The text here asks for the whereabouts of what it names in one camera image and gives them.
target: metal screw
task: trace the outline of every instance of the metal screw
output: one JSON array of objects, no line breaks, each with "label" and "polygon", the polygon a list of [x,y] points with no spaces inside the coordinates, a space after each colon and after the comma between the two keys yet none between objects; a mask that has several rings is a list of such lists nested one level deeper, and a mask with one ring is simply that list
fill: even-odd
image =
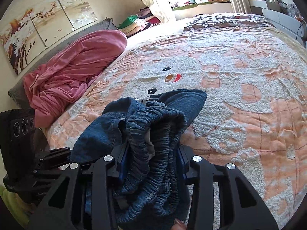
[{"label": "metal screw", "polygon": [[235,165],[233,163],[229,163],[229,164],[227,164],[227,168],[230,169],[230,170],[234,170]]},{"label": "metal screw", "polygon": [[200,162],[201,157],[200,156],[193,156],[193,161]]},{"label": "metal screw", "polygon": [[109,162],[109,161],[112,161],[113,156],[107,155],[107,156],[105,156],[103,159],[104,159],[106,162]]},{"label": "metal screw", "polygon": [[69,166],[72,170],[78,168],[78,164],[77,163],[72,163],[70,166]]}]

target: pink bedspread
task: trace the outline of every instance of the pink bedspread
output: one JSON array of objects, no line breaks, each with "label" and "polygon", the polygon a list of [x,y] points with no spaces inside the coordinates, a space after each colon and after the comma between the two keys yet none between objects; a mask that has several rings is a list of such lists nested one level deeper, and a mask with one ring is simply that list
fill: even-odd
[{"label": "pink bedspread", "polygon": [[126,36],[116,30],[85,35],[24,77],[24,88],[35,109],[35,126],[48,127],[77,101],[104,68],[122,54]]}]

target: blue denim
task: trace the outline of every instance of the blue denim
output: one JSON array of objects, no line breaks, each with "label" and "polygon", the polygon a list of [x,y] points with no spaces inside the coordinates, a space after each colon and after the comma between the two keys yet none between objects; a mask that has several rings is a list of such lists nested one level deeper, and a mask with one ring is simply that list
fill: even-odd
[{"label": "blue denim", "polygon": [[[171,226],[181,202],[185,206],[177,215],[185,212],[186,216],[188,193],[183,182],[177,180],[175,153],[182,133],[197,117],[206,98],[207,94],[201,90],[151,95],[146,104],[131,97],[122,98],[108,104],[76,141],[71,161],[84,163],[110,154],[113,146],[128,140],[132,157],[127,176],[123,185],[113,192],[115,199],[124,197],[129,205],[128,209],[115,206],[117,222],[122,228],[149,229],[149,218],[172,214]],[[144,141],[149,129],[155,149],[150,160]],[[151,227],[164,229],[168,224],[162,218],[152,220]]]}]

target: green clothing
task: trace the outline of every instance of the green clothing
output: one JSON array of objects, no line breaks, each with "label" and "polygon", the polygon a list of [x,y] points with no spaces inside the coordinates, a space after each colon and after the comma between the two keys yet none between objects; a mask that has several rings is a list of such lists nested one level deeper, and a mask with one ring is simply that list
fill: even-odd
[{"label": "green clothing", "polygon": [[35,209],[35,205],[25,204],[16,193],[7,191],[2,185],[0,185],[0,196],[15,220],[23,228],[26,228],[29,217]]},{"label": "green clothing", "polygon": [[119,25],[118,29],[122,29],[124,27],[131,25],[137,18],[138,18],[137,15],[129,16],[126,20],[124,20],[122,24]]}]

